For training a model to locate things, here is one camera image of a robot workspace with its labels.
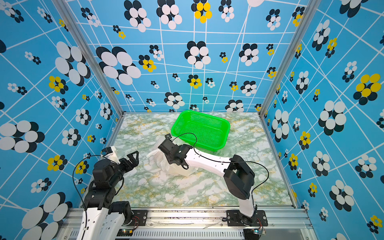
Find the white plastic bag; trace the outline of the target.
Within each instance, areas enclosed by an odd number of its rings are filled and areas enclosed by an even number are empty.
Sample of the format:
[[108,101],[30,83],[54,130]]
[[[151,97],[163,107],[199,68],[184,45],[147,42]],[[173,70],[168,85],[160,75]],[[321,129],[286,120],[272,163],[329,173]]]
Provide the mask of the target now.
[[147,154],[147,157],[169,175],[188,177],[199,170],[199,168],[196,167],[191,167],[186,170],[182,166],[169,164],[165,154],[159,149],[151,151]]

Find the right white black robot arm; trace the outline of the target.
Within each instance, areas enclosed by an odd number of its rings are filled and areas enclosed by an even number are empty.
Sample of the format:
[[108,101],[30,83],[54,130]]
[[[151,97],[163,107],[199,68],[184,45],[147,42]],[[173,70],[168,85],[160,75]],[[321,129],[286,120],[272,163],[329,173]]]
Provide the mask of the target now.
[[198,151],[191,145],[177,145],[170,139],[165,139],[159,150],[170,165],[176,164],[185,170],[199,168],[222,177],[229,192],[239,201],[242,222],[248,226],[256,222],[257,207],[251,196],[255,173],[242,157],[218,157]]

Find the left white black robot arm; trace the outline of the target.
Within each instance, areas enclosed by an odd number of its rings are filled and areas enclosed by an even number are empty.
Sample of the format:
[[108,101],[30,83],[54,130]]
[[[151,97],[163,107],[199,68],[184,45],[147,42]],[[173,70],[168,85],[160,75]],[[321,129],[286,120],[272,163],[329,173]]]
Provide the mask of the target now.
[[116,185],[138,165],[138,151],[114,161],[101,155],[94,165],[94,180],[82,200],[84,210],[78,240],[114,240],[121,228],[130,224],[134,226],[126,233],[133,235],[140,219],[134,216],[128,201],[113,202],[113,199],[118,193]]

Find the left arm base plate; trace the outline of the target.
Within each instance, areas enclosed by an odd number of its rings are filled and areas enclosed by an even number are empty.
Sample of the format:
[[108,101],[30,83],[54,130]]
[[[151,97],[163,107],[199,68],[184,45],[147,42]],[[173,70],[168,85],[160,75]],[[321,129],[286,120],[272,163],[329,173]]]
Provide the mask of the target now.
[[148,219],[148,210],[132,210],[132,217],[125,220],[123,226],[141,227],[145,226]]

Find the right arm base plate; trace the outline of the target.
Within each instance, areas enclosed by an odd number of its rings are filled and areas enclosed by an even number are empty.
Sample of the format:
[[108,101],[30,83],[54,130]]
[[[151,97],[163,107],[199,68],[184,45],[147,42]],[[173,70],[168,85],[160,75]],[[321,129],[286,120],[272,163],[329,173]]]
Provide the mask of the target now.
[[267,227],[268,220],[265,211],[256,210],[252,217],[247,217],[239,210],[227,210],[226,220],[229,227]]

